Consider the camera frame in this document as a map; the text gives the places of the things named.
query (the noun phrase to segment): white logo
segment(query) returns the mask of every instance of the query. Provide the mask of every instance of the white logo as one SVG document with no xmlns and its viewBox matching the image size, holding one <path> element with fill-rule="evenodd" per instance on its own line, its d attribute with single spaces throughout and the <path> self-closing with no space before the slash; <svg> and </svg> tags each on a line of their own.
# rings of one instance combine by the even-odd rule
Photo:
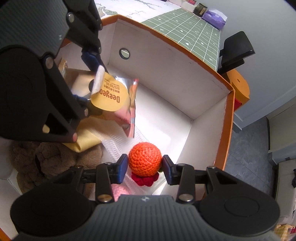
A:
<svg viewBox="0 0 296 241">
<path fill-rule="evenodd" d="M 147 201 L 150 200 L 150 198 L 148 198 L 148 197 L 145 196 L 145 197 L 142 197 L 141 200 L 144 201 L 144 202 L 147 202 Z"/>
</svg>

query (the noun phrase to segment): pink ball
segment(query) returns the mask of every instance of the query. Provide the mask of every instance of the pink ball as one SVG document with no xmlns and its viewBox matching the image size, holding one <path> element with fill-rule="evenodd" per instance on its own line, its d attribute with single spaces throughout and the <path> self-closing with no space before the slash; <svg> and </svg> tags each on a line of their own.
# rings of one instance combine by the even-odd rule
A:
<svg viewBox="0 0 296 241">
<path fill-rule="evenodd" d="M 131 194 L 128 187 L 122 184 L 111 184 L 114 200 L 117 202 L 121 194 Z"/>
</svg>

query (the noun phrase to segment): black chair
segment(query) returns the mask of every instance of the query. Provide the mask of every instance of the black chair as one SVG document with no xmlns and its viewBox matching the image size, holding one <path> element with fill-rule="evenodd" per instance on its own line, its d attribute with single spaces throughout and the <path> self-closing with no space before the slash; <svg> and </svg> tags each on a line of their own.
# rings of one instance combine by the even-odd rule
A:
<svg viewBox="0 0 296 241">
<path fill-rule="evenodd" d="M 224 49 L 220 50 L 222 67 L 217 70 L 224 74 L 244 64 L 244 58 L 255 54 L 253 46 L 243 31 L 240 31 L 224 41 Z"/>
</svg>

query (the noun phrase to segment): table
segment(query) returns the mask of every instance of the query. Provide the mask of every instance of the table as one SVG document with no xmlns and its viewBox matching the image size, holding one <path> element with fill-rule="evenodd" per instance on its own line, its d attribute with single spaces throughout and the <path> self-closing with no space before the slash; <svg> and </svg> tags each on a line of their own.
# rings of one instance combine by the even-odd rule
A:
<svg viewBox="0 0 296 241">
<path fill-rule="evenodd" d="M 106 14 L 121 14 L 141 22 L 172 39 L 218 69 L 221 32 L 212 25 L 171 2 L 160 0 L 95 0 Z"/>
</svg>

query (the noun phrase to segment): orange ball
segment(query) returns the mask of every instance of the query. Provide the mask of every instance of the orange ball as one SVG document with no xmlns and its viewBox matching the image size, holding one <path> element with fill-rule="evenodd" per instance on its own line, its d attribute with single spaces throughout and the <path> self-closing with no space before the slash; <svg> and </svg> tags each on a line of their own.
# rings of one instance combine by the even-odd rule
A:
<svg viewBox="0 0 296 241">
<path fill-rule="evenodd" d="M 136 175 L 151 177 L 158 172 L 161 159 L 160 150 L 155 145 L 141 142 L 135 145 L 128 154 L 128 165 Z"/>
</svg>

